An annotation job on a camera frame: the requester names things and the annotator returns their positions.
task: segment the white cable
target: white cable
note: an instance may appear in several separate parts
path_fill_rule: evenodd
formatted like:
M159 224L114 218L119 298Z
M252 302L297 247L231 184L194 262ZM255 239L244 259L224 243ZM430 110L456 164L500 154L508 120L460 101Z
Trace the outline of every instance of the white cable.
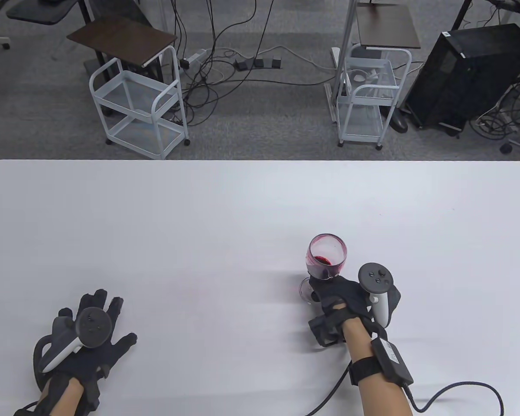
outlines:
M410 75L410 74L411 74L412 72L416 72L416 71L418 71L418 69L420 69L421 67L423 67L423 66L424 66L424 64L425 64L425 62L424 62L424 63L422 63L422 64L421 64L421 65L420 65L419 67L417 67L417 68L414 68L414 69L411 69L410 71L408 71L408 72L406 73L406 75L405 75L405 76L407 76L407 75ZM402 80L403 78L400 78L400 77L395 77L395 79L398 79L399 81L401 81L401 80Z
M304 58L303 56L299 55L299 54L296 53L295 51L290 50L289 48L287 48L286 46L283 46L283 45L277 45L277 46L274 46L274 47L269 48L269 49L266 49L266 50L261 50L261 51L258 52L258 55L261 55L261 54L263 54L263 53L269 52L270 50L274 50L274 49L278 49L278 48L285 49L286 51L288 51L288 52L292 53L293 55L295 55L297 58L300 58L300 59L302 59L303 61L306 61L306 62L308 62L309 64L314 65L314 67L316 67L316 68L323 69L323 70L325 70L325 71L335 71L335 68L322 67L321 65L318 65L316 62L311 61L311 60L308 59L308 58ZM221 48L221 47L216 47L216 49L230 50L231 52L236 53L237 55L243 57L244 59L252 59L252 58L254 58L254 57L246 57L245 55L243 55L243 54L242 54L241 52L239 52L238 50L235 50L235 49L232 49L232 48Z
M490 109L488 109L485 113L483 113L482 115L480 115L480 117L478 117L478 118L476 119L476 126L482 126L482 125L484 125L483 123L480 123L480 119L481 119L484 115L486 115L487 113L489 113L490 111L496 109L498 105L499 105L499 101L498 101L497 104L495 104L493 107L491 107Z
M222 79L220 79L219 81L216 81L216 82L212 82L212 83L209 83L210 85L216 85L216 84L220 84L222 83L223 81L225 81L225 75L223 72L221 72L219 69L216 69L213 67L213 63L212 63L212 67L211 67L212 71L216 71L217 73L221 74L222 75Z

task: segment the white controller handle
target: white controller handle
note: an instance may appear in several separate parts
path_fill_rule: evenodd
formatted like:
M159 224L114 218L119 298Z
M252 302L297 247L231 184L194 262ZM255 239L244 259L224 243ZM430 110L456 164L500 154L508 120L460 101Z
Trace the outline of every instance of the white controller handle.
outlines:
M76 337L73 341L71 341L64 349L59 351L57 354L54 355L54 358L44 367L42 370L43 373L48 373L48 371L52 371L54 368L58 366L59 363L64 361L68 355L70 355L72 352L78 352L81 347L83 346L83 343L81 340Z
M387 293L370 293L371 310L374 314L374 319L386 328L389 325L389 302Z

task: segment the floor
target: floor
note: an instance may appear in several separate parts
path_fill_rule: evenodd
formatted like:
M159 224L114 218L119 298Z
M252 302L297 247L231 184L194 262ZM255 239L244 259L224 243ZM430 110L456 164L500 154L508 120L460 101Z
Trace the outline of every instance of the floor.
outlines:
M396 1L410 7L422 44L414 59L421 61L439 33L452 26L462 3ZM14 3L12 0L5 9ZM141 3L151 22L161 28L156 0ZM187 51L211 47L206 2L180 3L179 13L188 33ZM218 46L254 55L269 5L270 0L258 0L254 19L225 32ZM341 43L347 5L347 0L274 0L262 49L285 45L330 67L329 48ZM216 30L248 18L253 8L254 0L213 0ZM165 9L172 27L169 2L165 2ZM489 4L474 0L467 16L474 23L469 26L487 20L489 15ZM513 21L520 24L520 16ZM141 159L123 147L104 143L82 66L92 58L92 51L65 39L82 25L78 8L56 26L9 20L5 10L0 12L0 35L12 38L12 49L0 48L0 159ZM282 69L253 71L250 78L316 83L332 75L285 50L278 53ZM218 65L216 68L228 74L228 65ZM220 74L213 73L212 77L215 81ZM235 85L221 85L217 91L222 94ZM195 122L201 121L208 110L197 112ZM192 144L179 145L169 159L520 160L520 149L502 155L498 151L500 142L479 137L469 128L460 139L412 127L405 134L389 131L382 151L372 145L337 147L337 127L331 123L321 85L247 81L220 100L212 117L191 127L190 134Z

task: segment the wrist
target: wrist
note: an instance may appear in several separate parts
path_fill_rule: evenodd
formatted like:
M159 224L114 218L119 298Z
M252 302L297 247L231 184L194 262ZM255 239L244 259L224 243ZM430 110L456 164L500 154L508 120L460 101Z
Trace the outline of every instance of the wrist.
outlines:
M79 382L79 380L77 380L75 377L72 377L72 378L69 380L68 390L71 390L71 391L73 391L74 393L78 393L78 392L80 392L81 394L83 394L83 392L85 391L85 388L84 388L83 385Z
M343 323L343 335L353 362L373 356L371 337L360 318L347 319Z

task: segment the desk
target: desk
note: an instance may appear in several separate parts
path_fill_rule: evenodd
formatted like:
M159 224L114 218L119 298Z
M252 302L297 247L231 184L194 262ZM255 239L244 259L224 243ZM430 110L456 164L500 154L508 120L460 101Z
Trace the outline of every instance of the desk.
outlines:
M347 363L313 347L298 294L320 232L344 276L392 271L415 398L480 380L520 416L520 162L391 161L0 161L0 414L36 399L34 343L99 287L125 298L114 339L139 342L97 416L306 414ZM343 383L320 415L360 406ZM427 414L498 404L464 387Z

